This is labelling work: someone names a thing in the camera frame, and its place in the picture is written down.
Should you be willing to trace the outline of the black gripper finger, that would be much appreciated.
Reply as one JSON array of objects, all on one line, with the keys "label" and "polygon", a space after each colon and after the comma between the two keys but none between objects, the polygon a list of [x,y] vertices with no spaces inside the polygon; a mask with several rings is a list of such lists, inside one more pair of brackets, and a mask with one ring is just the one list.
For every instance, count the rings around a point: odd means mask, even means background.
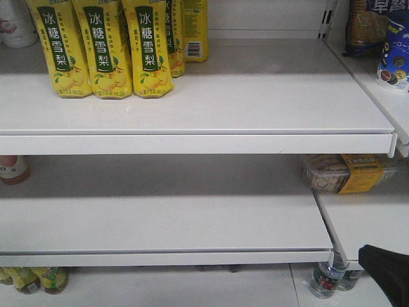
[{"label": "black gripper finger", "polygon": [[408,306],[408,255],[369,244],[359,249],[359,264],[393,306]]}]

